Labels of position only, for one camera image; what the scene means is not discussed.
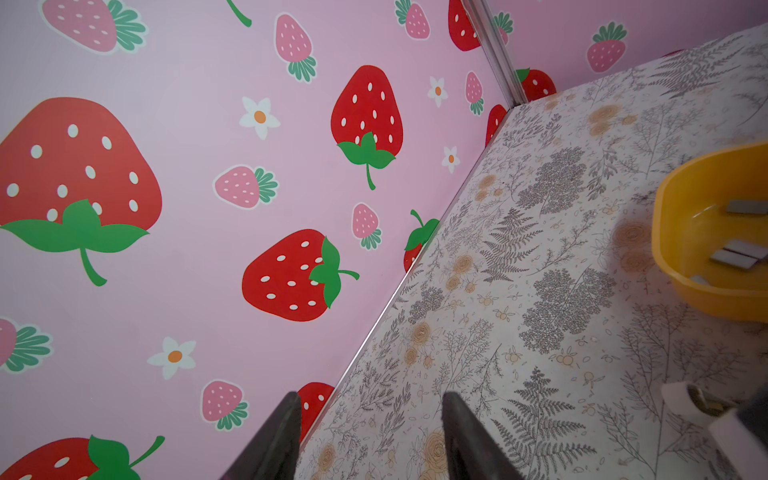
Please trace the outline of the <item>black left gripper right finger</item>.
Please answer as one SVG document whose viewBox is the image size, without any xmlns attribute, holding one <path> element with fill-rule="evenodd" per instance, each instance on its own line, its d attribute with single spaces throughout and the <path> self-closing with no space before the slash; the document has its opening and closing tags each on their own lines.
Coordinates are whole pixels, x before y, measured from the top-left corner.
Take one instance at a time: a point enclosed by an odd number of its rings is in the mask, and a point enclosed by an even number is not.
<svg viewBox="0 0 768 480">
<path fill-rule="evenodd" d="M 522 480 L 457 392 L 443 394 L 442 423 L 450 480 Z"/>
</svg>

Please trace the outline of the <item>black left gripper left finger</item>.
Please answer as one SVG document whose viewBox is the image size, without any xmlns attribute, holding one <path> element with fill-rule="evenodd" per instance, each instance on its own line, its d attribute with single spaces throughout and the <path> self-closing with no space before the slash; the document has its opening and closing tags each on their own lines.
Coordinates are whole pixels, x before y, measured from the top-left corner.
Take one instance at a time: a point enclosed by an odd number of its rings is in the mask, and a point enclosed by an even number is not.
<svg viewBox="0 0 768 480">
<path fill-rule="evenodd" d="M 220 480 L 292 480 L 300 450 L 302 401 L 287 393 Z"/>
</svg>

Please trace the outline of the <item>pink white stapler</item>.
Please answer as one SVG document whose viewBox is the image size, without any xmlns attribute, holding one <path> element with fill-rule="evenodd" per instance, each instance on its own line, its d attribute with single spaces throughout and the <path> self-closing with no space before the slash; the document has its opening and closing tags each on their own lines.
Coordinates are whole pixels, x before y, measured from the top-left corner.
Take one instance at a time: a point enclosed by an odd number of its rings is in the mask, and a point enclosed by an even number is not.
<svg viewBox="0 0 768 480">
<path fill-rule="evenodd" d="M 714 396 L 690 382 L 661 387 L 664 404 L 683 420 L 708 431 L 743 479 L 767 477 L 767 386 L 738 403 Z"/>
</svg>

